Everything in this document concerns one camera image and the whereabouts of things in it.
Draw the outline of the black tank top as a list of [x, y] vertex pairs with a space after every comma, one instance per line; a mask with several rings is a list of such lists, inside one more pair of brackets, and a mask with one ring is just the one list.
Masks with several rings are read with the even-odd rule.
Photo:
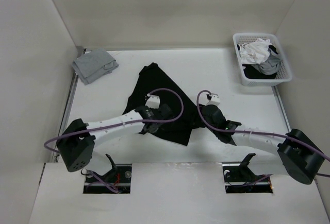
[[176, 92], [182, 99], [184, 111], [175, 122], [163, 124], [153, 135], [160, 139], [187, 146], [193, 129], [199, 126], [196, 105], [184, 91], [158, 66], [152, 63], [139, 73], [136, 86], [129, 96], [124, 113], [145, 104], [146, 95], [159, 88], [167, 88]]

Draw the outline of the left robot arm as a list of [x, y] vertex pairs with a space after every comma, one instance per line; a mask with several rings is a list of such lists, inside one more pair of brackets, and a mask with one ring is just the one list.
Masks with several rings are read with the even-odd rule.
[[63, 134], [88, 132], [62, 138], [56, 146], [67, 171], [72, 173], [84, 168], [98, 174], [104, 182], [110, 182], [116, 176], [115, 168], [110, 165], [110, 155], [94, 149], [124, 135], [155, 133], [162, 126], [162, 123], [141, 122], [142, 119], [169, 120], [173, 117], [170, 107], [162, 104], [157, 109], [140, 106], [122, 116], [99, 122], [85, 123], [79, 118], [72, 121]]

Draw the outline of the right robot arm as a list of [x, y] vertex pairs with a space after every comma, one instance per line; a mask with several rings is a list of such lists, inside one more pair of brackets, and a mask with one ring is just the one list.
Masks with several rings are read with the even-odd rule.
[[216, 105], [200, 105], [197, 110], [204, 127], [221, 142], [266, 153], [264, 156], [256, 153], [245, 156], [239, 167], [244, 180], [260, 175], [287, 175], [309, 185], [325, 161], [323, 152], [301, 130], [292, 129], [285, 136], [277, 136], [227, 120]]

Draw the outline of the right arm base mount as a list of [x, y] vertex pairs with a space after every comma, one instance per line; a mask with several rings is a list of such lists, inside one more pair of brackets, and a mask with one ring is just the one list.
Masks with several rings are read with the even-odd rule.
[[254, 175], [237, 163], [223, 164], [223, 177], [227, 194], [273, 193], [270, 175]]

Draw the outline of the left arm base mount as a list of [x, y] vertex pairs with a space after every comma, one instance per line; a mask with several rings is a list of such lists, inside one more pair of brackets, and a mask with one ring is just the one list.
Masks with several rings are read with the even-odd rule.
[[109, 190], [98, 179], [94, 178], [91, 174], [87, 173], [85, 169], [80, 171], [80, 174], [85, 177], [84, 194], [130, 194], [131, 189], [131, 164], [118, 164], [118, 171], [110, 179], [104, 179], [114, 190]]

